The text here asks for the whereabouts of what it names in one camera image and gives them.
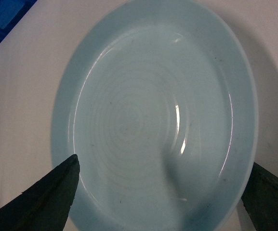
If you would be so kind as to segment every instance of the dark green object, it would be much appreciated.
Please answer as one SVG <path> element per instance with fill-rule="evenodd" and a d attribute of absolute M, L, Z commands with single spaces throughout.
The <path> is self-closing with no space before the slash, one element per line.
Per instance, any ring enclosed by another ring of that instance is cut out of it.
<path fill-rule="evenodd" d="M 278 177 L 254 163 L 242 200 L 257 231 L 278 231 Z"/>
<path fill-rule="evenodd" d="M 62 231 L 79 172 L 74 154 L 0 209 L 0 231 Z"/>

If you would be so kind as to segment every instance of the white table surface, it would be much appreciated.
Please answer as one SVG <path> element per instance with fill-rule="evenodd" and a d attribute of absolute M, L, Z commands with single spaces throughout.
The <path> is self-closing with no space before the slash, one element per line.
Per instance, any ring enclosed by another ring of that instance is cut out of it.
<path fill-rule="evenodd" d="M 52 169 L 51 116 L 63 71 L 91 27 L 124 1 L 38 0 L 0 44 L 0 207 Z M 260 109 L 255 161 L 278 176 L 278 1 L 199 2 L 246 51 Z M 76 230 L 70 219 L 64 230 Z M 221 230 L 255 230 L 242 202 Z"/>

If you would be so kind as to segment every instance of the ceramic dish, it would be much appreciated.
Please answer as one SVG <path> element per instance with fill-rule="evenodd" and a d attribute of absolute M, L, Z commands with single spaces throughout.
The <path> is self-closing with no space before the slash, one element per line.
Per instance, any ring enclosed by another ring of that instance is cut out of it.
<path fill-rule="evenodd" d="M 52 158 L 81 172 L 79 230 L 208 231 L 231 214 L 257 137 L 253 77 L 229 27 L 188 0 L 134 0 L 72 56 Z"/>

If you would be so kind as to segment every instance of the blue object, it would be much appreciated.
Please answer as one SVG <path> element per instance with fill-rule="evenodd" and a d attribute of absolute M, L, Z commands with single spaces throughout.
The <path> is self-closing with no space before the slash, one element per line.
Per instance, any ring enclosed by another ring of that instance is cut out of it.
<path fill-rule="evenodd" d="M 24 6 L 23 0 L 0 0 L 0 28 L 5 27 L 12 21 Z"/>
<path fill-rule="evenodd" d="M 0 0 L 0 42 L 37 0 Z"/>
<path fill-rule="evenodd" d="M 256 150 L 246 55 L 190 0 L 132 0 L 82 40 L 55 98 L 53 164 L 76 153 L 79 230 L 211 231 L 233 212 Z"/>

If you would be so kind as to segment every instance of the light blue plate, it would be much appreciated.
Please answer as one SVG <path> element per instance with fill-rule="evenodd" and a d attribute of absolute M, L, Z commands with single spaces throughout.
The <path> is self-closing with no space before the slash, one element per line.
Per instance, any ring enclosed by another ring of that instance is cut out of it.
<path fill-rule="evenodd" d="M 56 96 L 52 158 L 76 153 L 80 230 L 209 231 L 246 186 L 257 140 L 253 77 L 214 13 L 134 0 L 101 20 Z"/>

